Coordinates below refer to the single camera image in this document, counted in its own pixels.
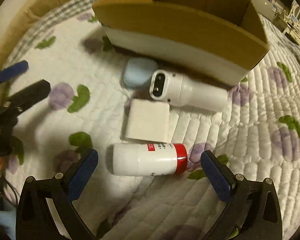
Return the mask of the white floral quilted blanket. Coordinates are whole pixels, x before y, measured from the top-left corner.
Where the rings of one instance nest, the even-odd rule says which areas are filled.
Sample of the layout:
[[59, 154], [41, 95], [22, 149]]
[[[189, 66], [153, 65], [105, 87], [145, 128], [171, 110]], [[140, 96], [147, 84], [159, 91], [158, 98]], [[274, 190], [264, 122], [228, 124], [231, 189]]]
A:
[[300, 47], [268, 20], [270, 44], [263, 60], [230, 90], [222, 112], [163, 105], [144, 114], [146, 128], [160, 121], [158, 139], [182, 143], [190, 155], [185, 173], [119, 177], [111, 173], [112, 146], [126, 141], [130, 103], [147, 91], [121, 81], [129, 56], [103, 45], [103, 31], [86, 11], [18, 43], [5, 66], [27, 61], [10, 82], [11, 94], [40, 80], [52, 94], [19, 117], [21, 142], [8, 162], [6, 194], [15, 201], [28, 176], [50, 178], [93, 146], [99, 164], [74, 205], [89, 229], [105, 239], [193, 239], [206, 233], [224, 208], [199, 169], [211, 150], [249, 180], [271, 178], [277, 190], [283, 238], [300, 226]]

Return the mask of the white bottle red cap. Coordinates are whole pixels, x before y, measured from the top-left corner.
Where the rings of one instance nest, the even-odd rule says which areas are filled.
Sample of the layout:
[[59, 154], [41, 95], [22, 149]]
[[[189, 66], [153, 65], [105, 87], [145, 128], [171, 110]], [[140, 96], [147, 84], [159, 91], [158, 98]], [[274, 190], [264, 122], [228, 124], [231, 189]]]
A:
[[164, 176], [187, 169], [187, 149], [183, 144], [115, 144], [113, 172], [117, 176]]

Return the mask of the light blue earbud case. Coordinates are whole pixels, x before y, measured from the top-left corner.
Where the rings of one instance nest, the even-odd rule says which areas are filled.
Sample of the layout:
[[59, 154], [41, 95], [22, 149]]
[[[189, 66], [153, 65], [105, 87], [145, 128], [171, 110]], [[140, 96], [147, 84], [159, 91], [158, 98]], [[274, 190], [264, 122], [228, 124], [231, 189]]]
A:
[[123, 82], [129, 88], [142, 87], [149, 82], [157, 69], [158, 63], [153, 59], [131, 57], [123, 74]]

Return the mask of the white square box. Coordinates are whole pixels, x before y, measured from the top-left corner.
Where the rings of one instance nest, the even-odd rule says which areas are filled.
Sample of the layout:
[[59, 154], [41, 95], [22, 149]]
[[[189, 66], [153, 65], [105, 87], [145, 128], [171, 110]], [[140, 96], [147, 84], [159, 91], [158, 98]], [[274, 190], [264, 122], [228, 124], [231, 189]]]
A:
[[168, 103], [133, 99], [130, 103], [125, 138], [168, 142], [169, 117]]

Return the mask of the white cylindrical shaver device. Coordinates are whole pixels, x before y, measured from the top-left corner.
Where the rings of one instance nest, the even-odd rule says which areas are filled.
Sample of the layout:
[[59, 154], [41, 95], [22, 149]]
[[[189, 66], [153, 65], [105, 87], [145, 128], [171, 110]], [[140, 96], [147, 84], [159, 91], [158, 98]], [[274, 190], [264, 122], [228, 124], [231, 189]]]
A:
[[175, 107], [190, 106], [212, 112], [221, 112], [228, 101], [225, 89], [162, 69], [153, 73], [149, 94], [152, 99]]

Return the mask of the brown cardboard box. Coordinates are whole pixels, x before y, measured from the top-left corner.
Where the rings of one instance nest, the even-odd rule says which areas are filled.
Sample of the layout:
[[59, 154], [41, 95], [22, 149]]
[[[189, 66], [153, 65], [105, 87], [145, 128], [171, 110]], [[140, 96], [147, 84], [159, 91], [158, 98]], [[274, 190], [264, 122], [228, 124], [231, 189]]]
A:
[[233, 87], [269, 50], [250, 0], [96, 0], [117, 47], [178, 64]]

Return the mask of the white dressing table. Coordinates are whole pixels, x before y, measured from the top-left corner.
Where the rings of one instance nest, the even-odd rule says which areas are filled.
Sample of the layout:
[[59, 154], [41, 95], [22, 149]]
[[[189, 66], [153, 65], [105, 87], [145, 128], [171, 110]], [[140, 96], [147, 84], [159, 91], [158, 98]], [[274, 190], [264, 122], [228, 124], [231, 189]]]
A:
[[296, 0], [292, 1], [292, 6], [289, 10], [277, 11], [272, 23], [291, 42], [300, 46], [300, 5]]

